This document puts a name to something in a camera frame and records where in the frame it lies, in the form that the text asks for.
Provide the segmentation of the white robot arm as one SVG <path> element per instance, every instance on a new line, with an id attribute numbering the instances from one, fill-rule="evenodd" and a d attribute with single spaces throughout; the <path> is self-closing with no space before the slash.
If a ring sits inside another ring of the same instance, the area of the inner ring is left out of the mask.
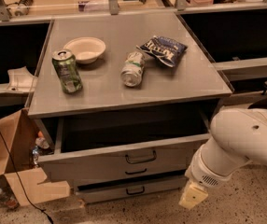
<path id="1" fill-rule="evenodd" d="M 192 157 L 179 204 L 192 209 L 208 191 L 228 182 L 232 174 L 252 161 L 267 166 L 267 109 L 230 108 L 210 123 L 211 136 Z"/>

